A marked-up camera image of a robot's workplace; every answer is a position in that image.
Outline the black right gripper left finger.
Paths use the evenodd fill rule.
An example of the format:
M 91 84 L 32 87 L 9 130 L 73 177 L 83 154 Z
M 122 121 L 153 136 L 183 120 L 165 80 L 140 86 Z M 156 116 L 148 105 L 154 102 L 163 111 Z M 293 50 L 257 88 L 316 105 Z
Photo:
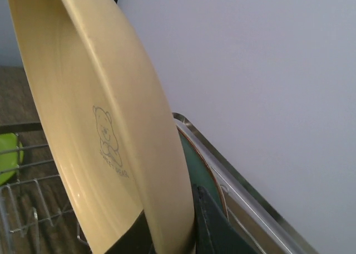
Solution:
M 107 254 L 156 253 L 146 216 L 142 211 L 130 229 L 108 250 Z

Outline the light green round plate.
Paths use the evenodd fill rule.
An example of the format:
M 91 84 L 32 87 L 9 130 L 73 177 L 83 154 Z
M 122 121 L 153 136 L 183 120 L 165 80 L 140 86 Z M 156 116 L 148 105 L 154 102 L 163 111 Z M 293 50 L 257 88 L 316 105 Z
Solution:
M 224 192 L 216 180 L 211 167 L 198 150 L 192 140 L 177 126 L 177 131 L 184 150 L 187 168 L 191 184 L 205 187 L 212 196 L 215 203 L 222 210 L 224 216 L 229 218 Z

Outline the peach orange round plate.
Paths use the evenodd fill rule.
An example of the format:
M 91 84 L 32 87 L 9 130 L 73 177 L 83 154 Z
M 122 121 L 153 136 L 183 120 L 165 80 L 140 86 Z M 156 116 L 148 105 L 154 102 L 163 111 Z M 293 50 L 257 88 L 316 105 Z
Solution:
M 194 206 L 156 71 L 114 0 L 8 0 L 34 103 L 75 215 L 105 253 L 141 213 L 157 253 L 191 253 Z

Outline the lime green round plate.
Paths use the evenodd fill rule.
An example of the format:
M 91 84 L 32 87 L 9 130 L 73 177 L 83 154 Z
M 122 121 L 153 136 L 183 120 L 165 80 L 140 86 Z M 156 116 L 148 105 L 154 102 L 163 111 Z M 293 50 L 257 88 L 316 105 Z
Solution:
M 6 184 L 18 172 L 24 151 L 18 134 L 1 134 L 1 185 Z

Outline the metal wire dish rack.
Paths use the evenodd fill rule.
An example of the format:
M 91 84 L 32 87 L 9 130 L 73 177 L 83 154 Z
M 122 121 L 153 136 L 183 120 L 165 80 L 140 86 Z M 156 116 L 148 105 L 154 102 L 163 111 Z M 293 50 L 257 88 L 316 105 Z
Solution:
M 231 224 L 258 253 L 315 249 L 238 173 L 187 118 L 175 114 L 189 158 L 208 163 L 224 193 Z M 1 125 L 2 253 L 90 253 L 39 121 Z

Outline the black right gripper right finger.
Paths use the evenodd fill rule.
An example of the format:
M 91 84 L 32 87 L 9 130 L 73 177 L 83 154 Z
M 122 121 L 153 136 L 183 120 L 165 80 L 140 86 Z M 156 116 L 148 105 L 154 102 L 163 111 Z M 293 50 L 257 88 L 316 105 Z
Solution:
M 256 253 L 203 186 L 192 185 L 196 253 Z

